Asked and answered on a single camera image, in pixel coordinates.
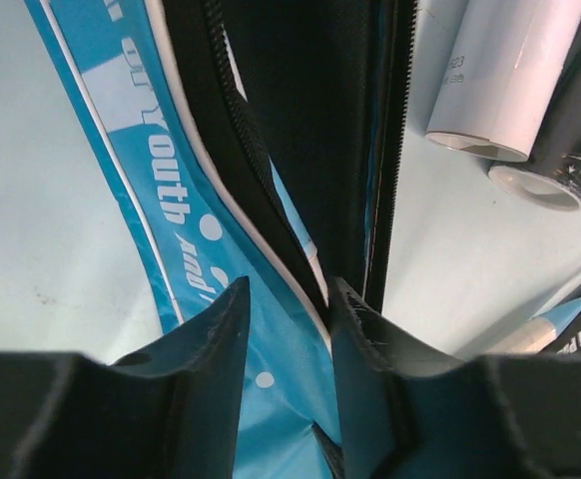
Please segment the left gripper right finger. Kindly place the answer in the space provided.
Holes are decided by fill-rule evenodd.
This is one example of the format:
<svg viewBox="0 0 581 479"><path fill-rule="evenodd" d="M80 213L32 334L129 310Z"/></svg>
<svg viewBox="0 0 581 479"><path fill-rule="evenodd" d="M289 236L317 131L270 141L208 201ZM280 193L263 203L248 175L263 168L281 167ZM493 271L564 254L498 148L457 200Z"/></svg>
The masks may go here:
<svg viewBox="0 0 581 479"><path fill-rule="evenodd" d="M349 478L581 478L581 356L458 360L328 283Z"/></svg>

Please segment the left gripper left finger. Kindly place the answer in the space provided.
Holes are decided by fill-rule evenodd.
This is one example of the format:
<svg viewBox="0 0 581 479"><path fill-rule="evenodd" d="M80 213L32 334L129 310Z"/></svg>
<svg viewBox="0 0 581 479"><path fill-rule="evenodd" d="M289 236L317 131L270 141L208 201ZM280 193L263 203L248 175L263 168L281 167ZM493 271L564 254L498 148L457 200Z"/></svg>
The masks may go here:
<svg viewBox="0 0 581 479"><path fill-rule="evenodd" d="M250 283L105 365L80 353L0 352L0 478L229 478Z"/></svg>

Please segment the black shuttlecock tube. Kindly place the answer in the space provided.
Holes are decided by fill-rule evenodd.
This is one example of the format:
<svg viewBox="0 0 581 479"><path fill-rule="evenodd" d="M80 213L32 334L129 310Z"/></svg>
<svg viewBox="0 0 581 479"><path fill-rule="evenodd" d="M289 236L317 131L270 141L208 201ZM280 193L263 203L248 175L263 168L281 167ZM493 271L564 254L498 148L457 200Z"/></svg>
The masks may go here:
<svg viewBox="0 0 581 479"><path fill-rule="evenodd" d="M535 205L581 210L581 46L559 80L528 161L495 163L488 177Z"/></svg>

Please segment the blue racket cover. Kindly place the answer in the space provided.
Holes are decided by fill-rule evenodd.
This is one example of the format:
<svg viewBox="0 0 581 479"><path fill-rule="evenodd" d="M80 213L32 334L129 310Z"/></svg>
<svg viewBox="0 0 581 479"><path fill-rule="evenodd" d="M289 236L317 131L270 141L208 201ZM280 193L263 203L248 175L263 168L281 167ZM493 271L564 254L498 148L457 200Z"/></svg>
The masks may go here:
<svg viewBox="0 0 581 479"><path fill-rule="evenodd" d="M30 1L137 247L161 337L239 277L250 328L230 478L340 478L325 280L385 286L412 1Z"/></svg>

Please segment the white shuttlecock tube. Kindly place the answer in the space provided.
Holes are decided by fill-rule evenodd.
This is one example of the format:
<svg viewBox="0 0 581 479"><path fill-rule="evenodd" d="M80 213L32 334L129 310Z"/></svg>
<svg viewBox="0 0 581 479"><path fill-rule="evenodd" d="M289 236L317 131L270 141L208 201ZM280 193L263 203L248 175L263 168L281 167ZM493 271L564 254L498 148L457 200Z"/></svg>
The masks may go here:
<svg viewBox="0 0 581 479"><path fill-rule="evenodd" d="M426 139L528 160L581 21L581 1L468 2Z"/></svg>

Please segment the light green table mat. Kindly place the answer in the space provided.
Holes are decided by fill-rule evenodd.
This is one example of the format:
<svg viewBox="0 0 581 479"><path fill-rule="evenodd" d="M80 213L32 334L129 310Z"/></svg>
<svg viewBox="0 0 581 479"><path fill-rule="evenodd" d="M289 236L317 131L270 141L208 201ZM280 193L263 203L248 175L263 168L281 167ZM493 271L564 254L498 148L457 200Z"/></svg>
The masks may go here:
<svg viewBox="0 0 581 479"><path fill-rule="evenodd" d="M448 353L480 352L581 292L581 211L505 193L424 139L465 5L422 1L384 315ZM156 338L153 296L21 1L0 1L0 349L112 361Z"/></svg>

